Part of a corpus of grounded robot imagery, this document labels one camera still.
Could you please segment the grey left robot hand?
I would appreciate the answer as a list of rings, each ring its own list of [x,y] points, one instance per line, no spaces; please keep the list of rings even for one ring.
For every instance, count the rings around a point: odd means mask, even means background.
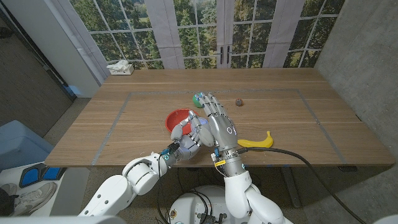
[[[160,153],[167,162],[191,159],[200,146],[214,146],[215,139],[205,118],[189,109],[178,109],[175,113],[170,135],[173,143]]]

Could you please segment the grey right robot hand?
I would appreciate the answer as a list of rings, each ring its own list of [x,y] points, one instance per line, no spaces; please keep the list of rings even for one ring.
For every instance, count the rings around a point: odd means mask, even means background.
[[[211,93],[198,93],[195,98],[202,105],[210,125],[211,138],[207,145],[215,147],[215,167],[225,177],[245,173],[238,154],[237,133],[233,121],[218,99]]]

